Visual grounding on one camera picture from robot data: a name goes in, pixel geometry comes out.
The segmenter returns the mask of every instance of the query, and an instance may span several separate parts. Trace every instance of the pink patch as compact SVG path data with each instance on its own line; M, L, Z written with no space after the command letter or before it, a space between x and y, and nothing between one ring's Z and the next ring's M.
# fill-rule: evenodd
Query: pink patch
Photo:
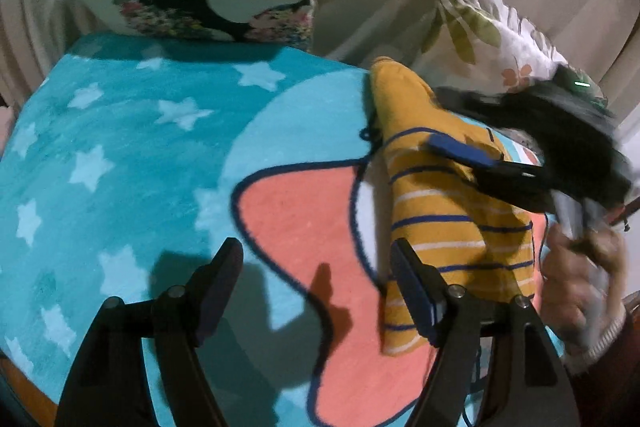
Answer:
M239 200L260 249L329 311L334 339L315 411L334 427L372 427L398 415L420 394L436 353L429 346L398 358L381 353L381 296L358 261L350 230L354 174L343 167L270 176ZM329 284L318 283L321 271Z
M523 147L523 149L524 153L527 155L527 158L529 158L530 162L533 163L533 165L540 165L540 160L538 160L538 157L535 154L533 154L526 147Z

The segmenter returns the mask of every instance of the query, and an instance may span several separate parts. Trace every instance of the leaf print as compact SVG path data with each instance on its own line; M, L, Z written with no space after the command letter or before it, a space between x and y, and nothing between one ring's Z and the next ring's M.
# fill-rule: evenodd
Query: leaf print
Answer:
M431 27L429 28L429 32L422 43L422 52L426 53L433 45L438 41L438 37L440 36L440 29L442 28L442 15L440 14L440 9L436 8L436 15L431 22Z
M453 47L456 49L458 57L467 64L475 64L476 54L474 53L474 48L471 45L471 41L466 34L464 26L460 24L453 14L448 10L445 10L444 6L442 7L442 11L444 12L444 17L447 20L447 28L449 28Z
M480 13L475 8L462 4L459 0L449 0L453 7L460 13L462 20L482 42L499 48L502 43L502 35L498 28L488 19L485 13Z

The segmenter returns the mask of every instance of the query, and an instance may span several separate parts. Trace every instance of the sweater sleeve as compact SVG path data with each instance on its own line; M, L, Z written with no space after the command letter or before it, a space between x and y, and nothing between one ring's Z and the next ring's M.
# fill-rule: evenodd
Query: sweater sleeve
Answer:
M607 352L570 379L582 427L640 425L640 314L627 315Z

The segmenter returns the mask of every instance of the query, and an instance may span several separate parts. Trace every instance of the hand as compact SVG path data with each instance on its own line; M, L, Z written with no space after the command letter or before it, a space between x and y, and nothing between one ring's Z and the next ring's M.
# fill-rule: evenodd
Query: hand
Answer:
M591 285L597 267L585 255L572 251L572 242L558 225L549 232L550 251L542 263L540 317L562 340L570 341L587 326L585 311L596 299L604 299L604 313L597 325L604 331L620 311L626 282L626 252L622 238L613 230L591 232L588 236L596 262L609 274L609 287L603 295Z

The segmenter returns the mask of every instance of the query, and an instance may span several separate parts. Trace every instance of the star pattern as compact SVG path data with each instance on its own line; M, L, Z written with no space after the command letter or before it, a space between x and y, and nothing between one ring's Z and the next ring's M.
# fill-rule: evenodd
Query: star pattern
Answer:
M60 305L56 304L50 310L40 308L40 316L44 321L44 338L56 344L66 356L71 358L71 344L76 341L77 335L66 323Z
M149 274L138 266L130 245L113 255L100 252L98 262L104 273L100 286L102 295L118 296L126 303L143 300L143 295L148 293Z
M81 87L76 89L74 99L69 102L67 107L76 109L86 109L96 100L99 100L104 95L104 92L98 87L98 84L94 82L89 87Z
M142 51L142 56L145 57L145 60L138 63L137 70L158 71L164 61L164 48L160 44L152 44Z
M181 102L160 100L158 110L162 116L156 120L156 123L173 122L184 131L193 130L198 118L205 118L213 113L211 109L198 109L198 105L192 98L185 98Z
M89 192L95 192L100 178L115 167L115 163L104 158L102 145L95 146L88 153L76 153L76 168L71 172L69 183L82 184Z
M34 143L38 141L36 136L36 124L31 122L27 127L20 128L16 132L13 140L11 150L20 156L20 158L27 158L27 151Z
M33 374L33 362L31 362L31 360L27 358L27 355L22 351L22 347L20 346L18 339L14 337L13 340L10 340L5 337L4 341L9 348L9 356L12 362L15 363L15 367L20 369L20 371L24 373L25 377L30 378Z
M36 213L36 200L18 205L18 229L15 232L15 237L24 239L25 243L31 248L33 246L33 237L41 224L42 219Z
M236 64L234 69L242 74L238 86L258 86L267 91L276 91L278 82L287 78L286 74L272 70L264 60L254 64Z

